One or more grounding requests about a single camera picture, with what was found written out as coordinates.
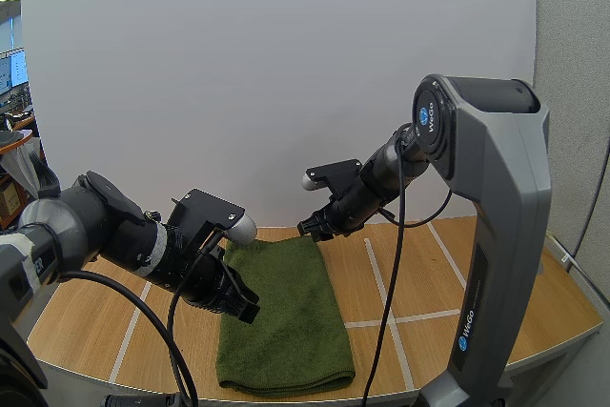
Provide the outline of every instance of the gray partition wall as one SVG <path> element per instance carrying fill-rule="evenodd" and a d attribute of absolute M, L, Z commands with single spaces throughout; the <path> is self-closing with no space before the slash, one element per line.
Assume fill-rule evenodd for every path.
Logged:
<path fill-rule="evenodd" d="M 570 252 L 585 231 L 577 261 L 610 296 L 610 171 L 603 175 L 610 140 L 610 0 L 538 0 L 537 19 L 535 87 L 551 108 L 549 229 Z M 571 276 L 606 324 L 537 407 L 602 406 L 610 399 L 610 315 L 575 269 Z"/>

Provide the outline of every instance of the black cable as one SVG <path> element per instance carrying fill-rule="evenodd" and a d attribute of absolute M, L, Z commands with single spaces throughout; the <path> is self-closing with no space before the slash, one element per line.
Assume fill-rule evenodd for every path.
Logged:
<path fill-rule="evenodd" d="M 396 143 L 396 154 L 398 158 L 402 157 L 402 143 L 398 136 Z M 388 316 L 390 315 L 390 305 L 392 304 L 392 297 L 394 296 L 394 288 L 397 284 L 398 276 L 398 265 L 400 263 L 400 254 L 402 253 L 402 239 L 404 236 L 404 217 L 405 217 L 405 192 L 404 192 L 404 174 L 402 171 L 402 161 L 398 160 L 398 179 L 400 180 L 400 212 L 398 215 L 398 239 L 396 241 L 396 255 L 394 257 L 394 267 L 392 268 L 392 276 L 390 278 L 390 287 L 388 288 L 388 297 L 385 301 L 385 307 L 383 309 L 383 317 L 381 318 L 381 329 L 379 329 L 379 336 L 377 337 L 377 348 L 375 350 L 375 357 L 373 358 L 373 367 L 371 367 L 371 373 L 369 374 L 369 380 L 366 382 L 366 388 L 362 395 L 362 407 L 366 406 L 366 400 L 371 391 L 371 384 L 375 378 L 375 372 L 377 370 L 377 364 L 379 363 L 379 357 L 381 356 L 381 345 L 383 345 L 383 335 L 385 333 L 385 327 L 388 323 Z"/>
<path fill-rule="evenodd" d="M 587 229 L 589 227 L 589 223 L 591 222 L 591 218 L 593 217 L 593 211 L 595 210 L 595 206 L 598 203 L 598 198 L 600 197 L 601 185 L 603 184 L 603 178 L 606 175 L 606 170 L 608 169 L 608 159 L 610 159 L 610 140 L 608 140 L 608 146 L 606 147 L 606 156 L 605 162 L 603 164 L 603 171 L 601 171 L 600 179 L 598 180 L 598 186 L 596 187 L 593 202 L 591 203 L 591 208 L 589 209 L 589 214 L 587 215 L 587 219 L 585 220 L 584 226 L 582 226 L 582 231 L 580 231 L 579 241 L 576 244 L 576 248 L 574 249 L 574 254 L 572 257 L 576 257 L 579 253 L 580 245 L 582 244 L 582 240 L 584 240 L 584 236 L 586 235 Z"/>
<path fill-rule="evenodd" d="M 79 278 L 81 280 L 94 281 L 95 283 L 100 283 L 104 286 L 108 286 L 109 288 L 112 288 L 113 290 L 115 290 L 118 293 L 120 293 L 121 295 L 123 295 L 133 305 L 135 305 L 138 309 L 140 309 L 142 314 L 144 314 L 144 316 L 149 319 L 149 321 L 152 323 L 152 325 L 154 326 L 156 331 L 161 335 L 161 337 L 165 341 L 165 344 L 170 349 L 172 356 L 177 361 L 177 365 L 180 368 L 180 372 L 184 376 L 185 382 L 186 382 L 187 386 L 189 387 L 191 405 L 193 407 L 197 407 L 197 405 L 198 405 L 197 390 L 194 386 L 193 377 L 191 376 L 191 372 L 189 371 L 189 367 L 187 366 L 187 363 L 184 360 L 184 357 L 182 357 L 180 350 L 178 349 L 177 345 L 173 341 L 172 335 L 168 332 L 167 329 L 165 329 L 165 326 L 163 326 L 163 323 L 161 322 L 161 320 L 157 317 L 157 315 L 154 314 L 154 312 L 151 310 L 151 308 L 148 305 L 146 305 L 146 303 L 142 299 L 140 299 L 137 295 L 135 295 L 132 291 L 130 291 L 128 288 L 124 287 L 120 283 L 112 280 L 111 278 L 103 276 L 101 274 L 97 274 L 95 272 L 66 271 L 60 275 L 60 278 L 62 278 L 62 279 Z"/>
<path fill-rule="evenodd" d="M 404 229 L 416 228 L 417 226 L 423 226 L 424 224 L 427 224 L 430 221 L 432 221 L 433 219 L 435 219 L 437 216 L 439 216 L 441 214 L 441 212 L 443 210 L 445 210 L 445 207 L 447 207 L 447 204 L 449 203 L 449 200 L 451 199 L 452 195 L 453 195 L 453 193 L 451 192 L 451 190 L 449 190 L 449 192 L 447 193 L 447 197 L 445 197 L 445 201 L 442 203 L 442 205 L 438 208 L 438 210 L 436 212 L 434 212 L 433 214 L 428 216 L 426 219 L 422 219 L 421 221 L 418 221 L 417 223 L 405 224 L 403 226 L 403 228 Z M 378 210 L 378 212 L 381 216 L 383 216 L 385 219 L 390 221 L 392 224 L 394 224 L 395 226 L 398 226 L 398 222 L 396 220 L 394 220 L 395 215 L 392 212 L 390 212 L 389 210 L 386 210 L 384 208 L 380 208 Z"/>
<path fill-rule="evenodd" d="M 204 255 L 209 253 L 210 250 L 218 244 L 218 242 L 220 242 L 222 237 L 223 237 L 222 232 L 214 232 L 210 236 L 210 238 L 203 245 L 203 248 L 201 249 L 201 251 L 198 253 L 196 258 L 194 259 L 193 264 L 191 264 L 191 267 L 189 268 L 189 270 L 184 274 L 184 277 L 182 277 L 180 284 L 178 285 L 175 292 L 173 293 L 172 302 L 170 303 L 170 309 L 168 311 L 168 332 L 170 333 L 170 337 L 172 339 L 173 339 L 173 317 L 175 315 L 175 308 L 178 305 L 178 299 L 180 298 L 180 295 L 186 288 L 187 283 L 189 282 L 189 278 L 191 277 L 191 275 L 193 275 L 193 272 L 194 272 L 195 268 L 197 267 L 197 264 L 199 263 L 199 261 L 201 259 L 203 259 Z M 188 396 L 186 395 L 186 389 L 184 388 L 184 384 L 182 383 L 182 376 L 180 375 L 180 371 L 178 370 L 178 365 L 176 364 L 176 360 L 173 357 L 173 354 L 171 351 L 170 351 L 170 361 L 172 362 L 172 370 L 173 370 L 173 377 L 175 378 L 175 383 L 178 385 L 178 390 L 180 391 L 180 395 L 182 395 L 182 397 L 185 399 L 185 402 L 187 402 L 186 399 L 188 399 Z"/>
<path fill-rule="evenodd" d="M 598 288 L 598 285 L 595 284 L 595 282 L 591 279 L 589 274 L 586 273 L 586 271 L 584 271 L 584 269 L 582 269 L 582 267 L 579 265 L 577 260 L 574 259 L 574 257 L 570 254 L 570 252 L 568 252 L 568 249 L 565 248 L 563 246 L 563 244 L 555 238 L 554 235 L 550 234 L 548 231 L 546 233 L 547 233 L 547 237 L 559 247 L 559 250 L 562 252 L 562 254 L 567 256 L 568 260 L 570 261 L 570 267 L 574 266 L 574 268 L 577 271 L 579 271 L 580 275 L 582 275 L 584 280 L 593 289 L 595 294 L 598 295 L 598 297 L 600 298 L 601 302 L 606 307 L 606 309 L 608 309 L 608 311 L 610 311 L 610 300 L 608 300 L 608 297 L 606 297 L 606 295 L 600 290 L 600 288 Z"/>

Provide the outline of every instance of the white tape line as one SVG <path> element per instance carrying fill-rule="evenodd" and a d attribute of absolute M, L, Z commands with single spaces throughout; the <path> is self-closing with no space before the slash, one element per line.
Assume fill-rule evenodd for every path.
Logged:
<path fill-rule="evenodd" d="M 53 291 L 53 294 L 51 295 L 51 298 L 49 299 L 49 302 L 47 302 L 47 305 L 45 305 L 45 309 L 47 308 L 47 306 L 51 303 L 51 301 L 53 300 L 53 296 L 55 295 L 55 293 L 57 293 L 57 290 L 59 289 L 60 285 L 57 285 L 57 288 L 55 288 L 55 291 Z M 28 346 L 30 346 L 30 336 L 31 333 L 33 333 L 34 329 L 36 328 L 36 325 L 38 324 L 38 320 L 40 319 L 40 317 L 42 316 L 43 313 L 45 313 L 45 309 L 42 310 L 42 312 L 40 313 L 40 315 L 38 316 L 38 318 L 36 318 L 36 322 L 34 323 L 34 325 L 31 327 L 31 331 L 30 334 L 28 335 L 28 340 L 26 340 L 26 343 L 28 344 Z"/>
<path fill-rule="evenodd" d="M 388 294 L 386 293 L 385 286 L 383 285 L 381 271 L 379 270 L 379 266 L 377 265 L 377 260 L 375 258 L 375 252 L 373 252 L 373 245 L 371 245 L 371 240 L 365 238 L 364 245 L 366 246 L 366 253 L 369 255 L 369 260 L 371 261 L 371 266 L 373 267 L 373 273 L 375 274 L 375 280 L 379 289 L 379 295 L 381 295 L 381 302 L 383 302 L 383 306 L 385 307 L 385 303 L 388 300 Z M 394 314 L 392 313 L 392 308 L 390 308 L 390 314 L 388 315 L 388 326 L 390 327 L 392 340 L 394 341 L 394 345 L 396 347 L 396 354 L 398 355 L 398 362 L 400 363 L 400 369 L 402 370 L 402 378 L 404 379 L 406 389 L 407 391 L 414 390 L 415 386 L 413 384 L 413 377 L 411 376 L 411 369 L 409 368 L 409 361 L 407 361 L 407 355 L 404 353 L 404 347 L 402 346 L 402 340 L 400 340 L 400 334 L 398 333 L 398 327 L 394 319 Z"/>
<path fill-rule="evenodd" d="M 456 274 L 457 280 L 459 280 L 461 287 L 466 289 L 466 280 L 464 278 L 464 275 L 461 274 L 461 272 L 458 269 L 458 265 L 456 264 L 454 259 L 451 257 L 449 250 L 447 250 L 447 247 L 445 247 L 445 244 L 442 243 L 442 240 L 440 239 L 440 236 L 438 236 L 437 231 L 435 230 L 435 227 L 432 225 L 432 223 L 428 223 L 427 226 L 428 226 L 428 229 L 430 230 L 430 232 L 432 233 L 432 235 L 434 236 L 434 238 L 437 240 L 437 244 L 440 247 L 440 249 L 442 250 L 442 252 L 445 254 L 447 261 L 449 261 L 449 265 L 451 265 L 451 268 L 454 270 L 454 273 Z"/>
<path fill-rule="evenodd" d="M 31 291 L 34 295 L 40 289 L 40 279 L 36 272 L 36 267 L 31 259 L 31 251 L 34 248 L 34 244 L 23 234 L 5 234 L 2 236 L 2 243 L 5 245 L 12 245 L 22 256 L 21 265 L 26 273 L 26 278 L 30 284 Z"/>
<path fill-rule="evenodd" d="M 396 323 L 410 323 L 412 321 L 421 321 L 422 319 L 440 318 L 442 316 L 459 315 L 459 310 L 445 310 L 443 312 L 434 312 L 432 314 L 413 315 L 397 318 Z"/>
<path fill-rule="evenodd" d="M 370 326 L 379 326 L 380 324 L 380 319 L 374 319 L 373 321 L 350 321 L 349 323 L 345 323 L 345 329 L 368 328 Z"/>
<path fill-rule="evenodd" d="M 149 293 L 151 288 L 151 282 L 147 281 L 146 285 L 144 285 L 144 291 L 140 295 L 140 299 L 146 301 L 146 296 Z M 132 339 L 133 330 L 135 329 L 135 323 L 137 323 L 137 319 L 140 316 L 140 309 L 137 307 L 133 311 L 132 320 L 130 321 L 130 325 L 127 327 L 127 332 L 123 337 L 123 343 L 121 343 L 121 348 L 118 351 L 118 355 L 116 356 L 116 361 L 114 362 L 114 367 L 112 367 L 111 377 L 108 379 L 109 383 L 115 383 L 116 377 L 118 376 L 118 371 L 121 369 L 121 364 L 123 363 L 123 358 L 125 357 L 125 353 L 127 353 L 127 347 L 130 344 L 130 340 Z"/>

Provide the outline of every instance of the desk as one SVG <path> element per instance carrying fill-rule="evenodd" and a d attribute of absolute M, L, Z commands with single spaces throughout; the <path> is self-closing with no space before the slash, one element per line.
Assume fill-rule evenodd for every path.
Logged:
<path fill-rule="evenodd" d="M 15 123 L 15 125 L 12 127 L 12 129 L 14 131 L 19 131 L 20 129 L 23 129 L 26 126 L 28 126 L 30 123 L 33 123 L 35 120 L 36 120 L 35 116 L 33 114 L 31 114 L 27 118 L 17 121 Z"/>
<path fill-rule="evenodd" d="M 28 143 L 28 140 L 31 139 L 32 131 L 24 130 L 24 131 L 19 131 L 19 132 L 21 132 L 23 134 L 23 137 L 21 137 L 19 140 L 17 140 L 14 143 L 11 143 L 10 145 L 0 147 L 0 154 L 6 154 L 8 152 L 12 152 L 14 149 Z"/>
<path fill-rule="evenodd" d="M 447 365 L 458 326 L 475 232 L 473 217 L 435 221 L 407 231 L 392 312 L 372 395 L 409 400 Z M 260 229 L 263 240 L 298 236 L 295 228 Z M 176 343 L 202 398 L 253 402 L 337 400 L 360 397 L 369 374 L 397 239 L 390 224 L 367 225 L 350 237 L 318 246 L 335 289 L 356 365 L 351 386 L 331 393 L 272 399 L 218 386 L 215 358 L 219 316 L 179 301 Z M 572 278 L 546 250 L 507 371 L 517 374 L 566 352 L 601 326 L 601 318 Z M 165 320 L 172 295 L 103 259 L 89 269 L 126 284 Z M 149 321 L 101 285 L 62 284 L 29 338 L 37 358 L 54 366 L 120 385 L 177 391 L 168 351 Z"/>

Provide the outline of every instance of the green towel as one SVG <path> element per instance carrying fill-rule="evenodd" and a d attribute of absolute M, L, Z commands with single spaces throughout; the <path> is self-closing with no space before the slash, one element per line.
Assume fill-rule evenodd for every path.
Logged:
<path fill-rule="evenodd" d="M 310 237 L 230 244 L 225 261 L 260 296 L 260 312 L 253 324 L 222 316 L 216 360 L 221 387 L 285 397 L 352 383 L 350 340 Z"/>

